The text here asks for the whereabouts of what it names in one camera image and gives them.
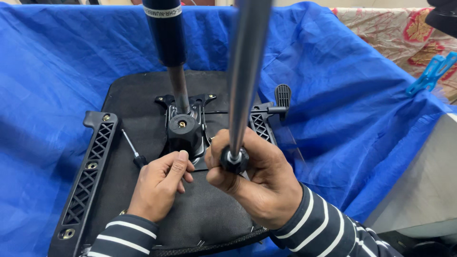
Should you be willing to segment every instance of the blue tarp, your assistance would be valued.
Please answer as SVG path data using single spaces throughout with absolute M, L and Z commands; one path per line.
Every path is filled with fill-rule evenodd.
M 185 6 L 186 69 L 226 70 L 229 7 Z M 46 256 L 100 110 L 117 78 L 164 70 L 140 6 L 0 2 L 0 256 Z M 363 221 L 449 111 L 413 77 L 311 2 L 275 8 L 259 95 L 288 84 L 276 134 L 300 181 Z M 286 255 L 270 240 L 225 255 Z

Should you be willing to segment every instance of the white wall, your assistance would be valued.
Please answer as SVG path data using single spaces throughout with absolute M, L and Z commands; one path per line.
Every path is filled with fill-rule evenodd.
M 216 0 L 216 5 L 231 5 L 234 0 Z M 300 0 L 275 0 L 276 6 L 287 6 Z M 315 0 L 327 7 L 373 7 L 373 8 L 408 8 L 428 7 L 427 0 Z

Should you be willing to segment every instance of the screwdriver handle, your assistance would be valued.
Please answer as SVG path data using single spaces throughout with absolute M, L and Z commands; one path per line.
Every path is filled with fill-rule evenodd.
M 237 159 L 234 160 L 230 154 L 230 146 L 227 145 L 224 147 L 224 149 L 222 149 L 219 161 L 222 168 L 224 168 L 226 171 L 240 174 L 248 167 L 249 155 L 246 152 L 246 149 L 241 147 Z
M 133 159 L 133 163 L 140 169 L 143 168 L 143 166 L 148 164 L 148 162 L 146 161 L 146 158 L 142 155 L 136 156 Z

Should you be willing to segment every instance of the screwdriver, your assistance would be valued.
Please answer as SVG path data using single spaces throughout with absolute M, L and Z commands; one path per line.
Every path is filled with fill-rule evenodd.
M 132 148 L 133 155 L 135 155 L 135 158 L 133 159 L 133 163 L 138 167 L 142 168 L 144 165 L 147 165 L 148 162 L 146 161 L 146 158 L 143 155 L 140 155 L 136 150 L 135 147 L 133 146 L 132 142 L 130 141 L 130 138 L 128 138 L 127 133 L 124 131 L 124 129 L 121 129 L 122 133 L 124 134 L 125 138 L 127 139 L 128 144 Z

